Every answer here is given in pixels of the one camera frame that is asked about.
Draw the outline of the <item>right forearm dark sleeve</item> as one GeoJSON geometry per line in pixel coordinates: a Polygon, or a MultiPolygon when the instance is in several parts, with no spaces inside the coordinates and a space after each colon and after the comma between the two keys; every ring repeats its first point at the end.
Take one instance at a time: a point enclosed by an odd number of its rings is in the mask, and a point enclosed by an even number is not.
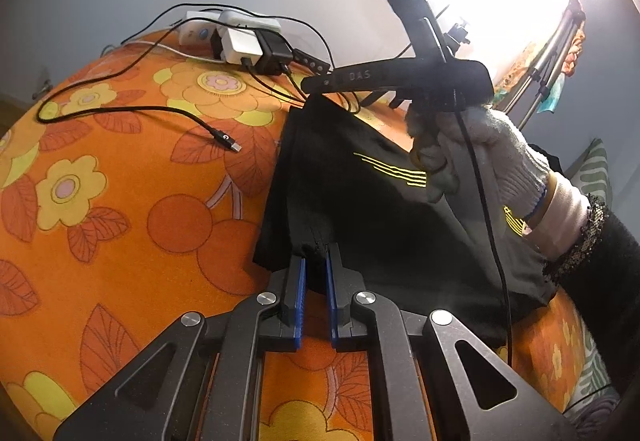
{"type": "Polygon", "coordinates": [[[526,239],[547,259],[544,276],[567,293],[621,395],[639,374],[639,243],[608,207],[564,176],[526,239]]]}

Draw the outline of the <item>right hand white glove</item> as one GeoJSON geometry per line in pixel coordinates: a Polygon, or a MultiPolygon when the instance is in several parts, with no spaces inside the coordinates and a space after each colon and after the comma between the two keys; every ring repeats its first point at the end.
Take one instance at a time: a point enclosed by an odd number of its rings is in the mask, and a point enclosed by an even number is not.
{"type": "Polygon", "coordinates": [[[413,139],[411,160],[427,174],[427,198],[461,198],[471,190],[471,158],[486,174],[490,196],[514,216],[528,219],[544,201],[551,168],[548,159],[526,142],[511,119],[498,110],[472,106],[463,112],[438,112],[412,104],[406,115],[413,139]]]}

